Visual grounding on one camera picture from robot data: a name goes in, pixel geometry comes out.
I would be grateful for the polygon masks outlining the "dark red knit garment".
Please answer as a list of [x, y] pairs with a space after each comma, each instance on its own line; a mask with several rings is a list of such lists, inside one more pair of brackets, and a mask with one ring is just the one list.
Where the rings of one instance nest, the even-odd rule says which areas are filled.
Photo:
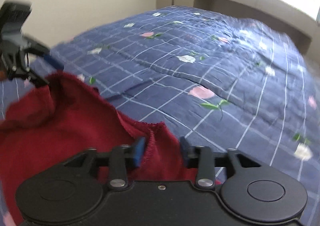
[[179, 141], [164, 123], [129, 118], [76, 76], [55, 73], [48, 80], [1, 118], [1, 225], [21, 223], [15, 192], [24, 180], [88, 148], [107, 152], [145, 137], [131, 179], [195, 180], [196, 169], [184, 166]]

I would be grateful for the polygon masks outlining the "blue plaid floral quilt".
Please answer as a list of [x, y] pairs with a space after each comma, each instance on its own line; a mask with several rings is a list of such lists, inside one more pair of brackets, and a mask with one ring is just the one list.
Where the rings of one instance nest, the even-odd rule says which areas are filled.
[[[286, 34], [169, 6], [93, 28], [50, 54], [64, 70], [27, 53], [26, 67], [46, 80], [76, 76], [129, 118], [210, 147], [215, 188], [131, 179], [136, 168], [127, 169], [128, 188], [109, 189], [114, 147], [88, 148], [18, 186], [18, 225], [319, 225], [319, 106]], [[1, 69], [1, 118], [32, 89]]]

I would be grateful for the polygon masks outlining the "beige built-in wardrobe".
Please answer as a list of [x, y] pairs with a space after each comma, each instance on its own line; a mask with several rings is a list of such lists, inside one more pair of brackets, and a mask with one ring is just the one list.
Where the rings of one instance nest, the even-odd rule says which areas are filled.
[[299, 51], [319, 60], [319, 24], [281, 0], [156, 0], [156, 7], [183, 5], [220, 12], [237, 18], [253, 18], [293, 37]]

